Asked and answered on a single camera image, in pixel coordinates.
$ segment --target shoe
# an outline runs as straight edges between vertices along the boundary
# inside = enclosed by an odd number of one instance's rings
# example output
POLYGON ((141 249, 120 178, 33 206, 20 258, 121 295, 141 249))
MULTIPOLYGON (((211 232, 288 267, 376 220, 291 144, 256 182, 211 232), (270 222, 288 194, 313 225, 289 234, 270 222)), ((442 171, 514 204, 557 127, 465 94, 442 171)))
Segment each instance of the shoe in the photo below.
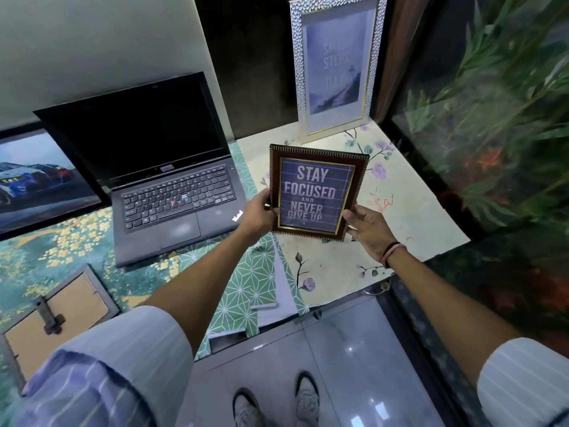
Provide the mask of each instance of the shoe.
POLYGON ((296 379, 296 419, 310 426, 318 426, 320 395, 312 375, 302 372, 296 379))
POLYGON ((259 409, 259 403, 247 388, 239 388, 233 396, 233 418, 236 427, 265 425, 265 416, 259 409))

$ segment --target tiled floor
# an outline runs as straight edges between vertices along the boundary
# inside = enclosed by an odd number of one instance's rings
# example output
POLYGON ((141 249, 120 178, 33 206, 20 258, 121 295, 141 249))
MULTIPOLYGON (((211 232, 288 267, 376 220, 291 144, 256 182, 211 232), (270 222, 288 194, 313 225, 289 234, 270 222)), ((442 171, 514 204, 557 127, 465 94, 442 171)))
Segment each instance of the tiled floor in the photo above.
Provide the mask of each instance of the tiled floor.
POLYGON ((231 427, 231 401, 249 388, 268 418, 294 426, 296 375, 320 390, 320 426, 442 426, 375 298, 289 322, 198 361, 176 427, 231 427))

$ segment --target laptop logo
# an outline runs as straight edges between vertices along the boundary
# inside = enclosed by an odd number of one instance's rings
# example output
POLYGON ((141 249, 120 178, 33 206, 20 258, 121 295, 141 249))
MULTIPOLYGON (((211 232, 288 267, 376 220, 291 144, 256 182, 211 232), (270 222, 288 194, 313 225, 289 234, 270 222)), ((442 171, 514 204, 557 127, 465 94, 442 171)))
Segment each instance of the laptop logo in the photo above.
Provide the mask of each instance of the laptop logo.
POLYGON ((239 218, 240 218, 242 215, 243 215, 243 211, 239 210, 238 214, 237 214, 235 217, 233 217, 231 220, 234 221, 234 222, 236 222, 236 221, 239 220, 239 218))

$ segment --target light blue sleeve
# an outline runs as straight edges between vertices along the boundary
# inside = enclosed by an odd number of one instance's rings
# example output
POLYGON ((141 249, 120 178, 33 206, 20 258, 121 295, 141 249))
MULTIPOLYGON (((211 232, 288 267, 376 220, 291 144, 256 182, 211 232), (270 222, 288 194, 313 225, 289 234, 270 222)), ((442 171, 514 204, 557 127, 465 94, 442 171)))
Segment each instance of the light blue sleeve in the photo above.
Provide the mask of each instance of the light blue sleeve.
POLYGON ((169 314, 137 307, 60 346, 26 385, 17 425, 173 427, 193 362, 169 314))
POLYGON ((535 340, 502 344, 484 364, 477 388, 494 427, 569 426, 569 359, 535 340))

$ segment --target laptop keyboard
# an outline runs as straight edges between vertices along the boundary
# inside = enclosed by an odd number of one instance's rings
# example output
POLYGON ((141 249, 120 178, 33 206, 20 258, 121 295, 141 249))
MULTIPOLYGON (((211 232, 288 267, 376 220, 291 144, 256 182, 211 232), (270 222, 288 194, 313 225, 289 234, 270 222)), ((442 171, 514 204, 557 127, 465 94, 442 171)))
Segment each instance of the laptop keyboard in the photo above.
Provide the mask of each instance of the laptop keyboard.
POLYGON ((235 198, 225 165, 124 193, 121 197, 127 230, 235 198))

